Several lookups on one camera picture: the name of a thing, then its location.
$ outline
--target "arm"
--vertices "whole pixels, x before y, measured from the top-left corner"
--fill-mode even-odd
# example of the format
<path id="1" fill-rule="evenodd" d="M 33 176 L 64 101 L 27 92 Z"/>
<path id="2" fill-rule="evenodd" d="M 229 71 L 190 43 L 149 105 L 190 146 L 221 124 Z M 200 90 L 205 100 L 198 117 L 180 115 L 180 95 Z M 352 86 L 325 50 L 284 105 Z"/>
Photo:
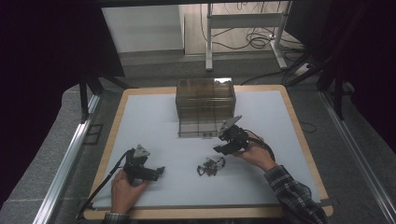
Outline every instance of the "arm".
<path id="1" fill-rule="evenodd" d="M 271 159 L 267 150 L 259 144 L 250 142 L 247 150 L 234 153 L 235 157 L 258 166 L 265 172 L 277 199 L 285 212 L 288 223 L 328 223 L 321 207 L 311 199 L 311 190 L 306 185 L 294 180 L 289 172 Z"/>
<path id="2" fill-rule="evenodd" d="M 139 196 L 149 185 L 149 181 L 144 180 L 138 186 L 131 186 L 128 176 L 120 170 L 111 183 L 111 209 L 106 213 L 104 224 L 130 223 L 128 211 L 137 202 Z"/>

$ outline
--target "wooden floor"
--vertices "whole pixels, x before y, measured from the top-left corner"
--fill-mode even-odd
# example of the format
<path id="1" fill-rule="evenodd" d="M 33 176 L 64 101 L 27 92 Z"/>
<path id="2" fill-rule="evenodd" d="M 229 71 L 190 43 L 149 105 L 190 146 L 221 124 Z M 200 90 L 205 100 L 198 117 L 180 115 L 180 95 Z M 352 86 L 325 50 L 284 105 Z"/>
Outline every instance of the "wooden floor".
<path id="1" fill-rule="evenodd" d="M 258 3 L 225 3 L 213 4 L 213 15 L 220 14 L 250 14 L 250 13 L 274 13 L 282 12 L 287 2 L 258 2 Z M 206 46 L 206 14 L 207 4 L 180 6 L 184 14 L 185 54 L 203 54 Z M 218 29 L 212 31 L 213 52 L 251 52 L 271 50 L 268 40 L 255 41 L 256 48 L 249 45 L 248 38 L 264 35 L 268 37 L 272 32 L 276 34 L 276 28 L 237 28 L 227 31 Z M 298 42 L 293 36 L 283 33 L 282 39 Z M 282 46 L 288 48 L 300 48 L 301 44 L 294 44 L 281 40 Z"/>

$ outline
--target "gray carpet floor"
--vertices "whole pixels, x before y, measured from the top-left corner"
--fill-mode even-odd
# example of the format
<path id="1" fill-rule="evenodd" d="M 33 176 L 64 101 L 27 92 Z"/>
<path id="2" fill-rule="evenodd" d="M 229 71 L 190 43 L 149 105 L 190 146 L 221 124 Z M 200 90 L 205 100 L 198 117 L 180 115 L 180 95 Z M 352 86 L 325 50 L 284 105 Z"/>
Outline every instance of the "gray carpet floor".
<path id="1" fill-rule="evenodd" d="M 176 86 L 181 77 L 232 77 L 234 84 L 239 85 L 251 77 L 279 71 L 274 58 L 268 55 L 252 54 L 242 58 L 240 55 L 216 56 L 215 70 L 212 73 L 205 71 L 202 57 L 184 58 L 175 54 L 152 61 L 155 56 L 149 55 L 137 62 L 131 57 L 121 55 L 126 77 L 120 79 L 139 88 Z M 280 84 L 282 79 L 280 74 L 273 74 L 256 78 L 247 85 Z M 317 79 L 318 76 L 311 77 L 288 88 L 288 92 L 324 186 L 333 202 L 331 221 L 336 224 L 388 223 L 315 88 Z M 81 202 L 89 196 L 123 91 L 105 79 L 101 81 L 105 91 L 100 97 L 91 125 L 92 133 L 101 130 L 100 134 L 86 136 L 49 223 L 76 223 L 76 212 Z M 395 199 L 396 176 L 393 171 L 396 170 L 396 157 L 393 151 L 350 103 L 348 96 L 344 97 L 343 102 L 346 124 L 390 198 Z M 79 89 L 76 86 L 64 93 L 58 118 L 35 160 L 4 203 L 0 223 L 33 222 L 73 138 L 79 119 Z M 249 221 L 268 223 L 264 220 Z M 100 221 L 87 220 L 82 223 Z"/>

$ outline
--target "hand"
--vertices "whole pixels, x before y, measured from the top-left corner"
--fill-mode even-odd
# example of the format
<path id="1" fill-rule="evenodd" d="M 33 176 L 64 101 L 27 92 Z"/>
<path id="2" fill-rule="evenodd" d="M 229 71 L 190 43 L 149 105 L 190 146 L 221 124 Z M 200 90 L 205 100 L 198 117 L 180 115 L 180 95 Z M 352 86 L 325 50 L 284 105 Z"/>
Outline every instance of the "hand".
<path id="1" fill-rule="evenodd" d="M 257 137 L 251 132 L 247 132 L 248 136 L 251 138 L 261 139 L 262 137 Z M 270 153 L 265 150 L 260 144 L 249 141 L 247 149 L 245 151 L 237 151 L 233 153 L 235 157 L 239 157 L 249 162 L 252 165 L 260 167 L 264 172 L 277 166 L 276 162 L 271 159 Z"/>
<path id="2" fill-rule="evenodd" d="M 149 181 L 144 180 L 139 186 L 131 186 L 128 182 L 128 175 L 125 171 L 120 170 L 111 185 L 110 212 L 127 214 L 143 190 L 149 185 Z"/>

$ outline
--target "plaid shirt sleeve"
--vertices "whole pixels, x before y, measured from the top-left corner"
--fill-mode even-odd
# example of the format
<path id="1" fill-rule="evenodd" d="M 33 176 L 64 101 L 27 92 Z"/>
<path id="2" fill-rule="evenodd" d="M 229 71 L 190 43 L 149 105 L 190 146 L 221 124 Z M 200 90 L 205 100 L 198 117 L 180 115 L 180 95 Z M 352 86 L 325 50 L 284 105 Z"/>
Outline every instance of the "plaid shirt sleeve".
<path id="1" fill-rule="evenodd" d="M 131 219 L 128 215 L 119 213 L 106 213 L 102 224 L 129 224 Z"/>
<path id="2" fill-rule="evenodd" d="M 264 176 L 283 204 L 288 223 L 330 223 L 323 209 L 312 200 L 309 187 L 294 180 L 285 167 L 274 167 Z"/>

